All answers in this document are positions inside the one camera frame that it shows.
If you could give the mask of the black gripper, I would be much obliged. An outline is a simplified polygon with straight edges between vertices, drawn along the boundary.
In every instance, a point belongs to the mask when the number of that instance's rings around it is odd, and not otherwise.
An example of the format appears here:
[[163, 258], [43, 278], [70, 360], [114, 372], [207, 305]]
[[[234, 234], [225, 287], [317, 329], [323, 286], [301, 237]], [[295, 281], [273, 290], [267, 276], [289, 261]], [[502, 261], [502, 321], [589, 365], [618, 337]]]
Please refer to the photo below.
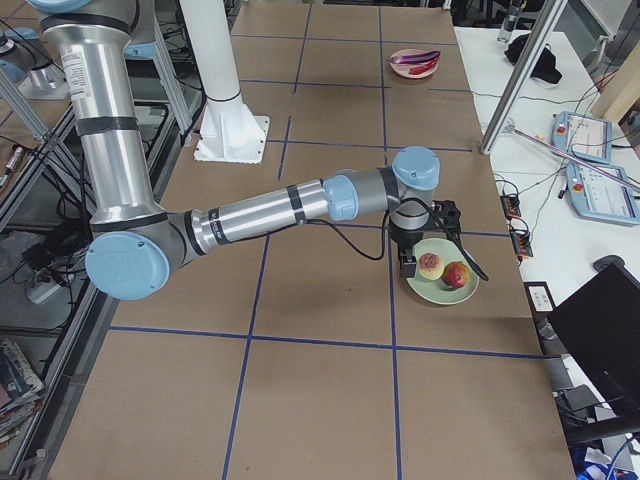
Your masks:
[[390, 216], [389, 234], [398, 249], [399, 273], [401, 278], [414, 278], [417, 259], [414, 246], [424, 236], [430, 214], [427, 211], [407, 213], [401, 209]]

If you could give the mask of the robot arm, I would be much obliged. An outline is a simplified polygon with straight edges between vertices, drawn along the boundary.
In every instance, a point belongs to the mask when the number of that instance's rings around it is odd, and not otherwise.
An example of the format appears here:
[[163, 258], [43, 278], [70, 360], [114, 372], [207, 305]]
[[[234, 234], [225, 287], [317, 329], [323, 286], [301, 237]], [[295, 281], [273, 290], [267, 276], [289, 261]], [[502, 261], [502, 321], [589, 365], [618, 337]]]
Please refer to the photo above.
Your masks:
[[96, 201], [85, 269], [113, 298], [150, 296], [220, 246], [321, 216], [342, 221], [385, 212], [407, 226], [409, 205], [431, 203], [440, 163], [416, 146], [372, 171], [344, 171], [208, 211], [169, 212], [152, 192], [125, 62], [126, 48], [152, 34], [153, 3], [38, 1], [35, 8], [60, 53]]

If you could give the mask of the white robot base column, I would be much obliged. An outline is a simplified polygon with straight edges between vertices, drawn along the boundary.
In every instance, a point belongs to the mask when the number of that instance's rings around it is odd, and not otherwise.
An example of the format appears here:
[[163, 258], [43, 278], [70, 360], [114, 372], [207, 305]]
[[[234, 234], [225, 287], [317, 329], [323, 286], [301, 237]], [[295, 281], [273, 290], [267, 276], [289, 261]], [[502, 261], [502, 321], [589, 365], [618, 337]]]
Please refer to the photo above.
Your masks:
[[259, 164], [270, 126], [245, 104], [222, 1], [180, 3], [206, 106], [194, 156], [199, 161]]

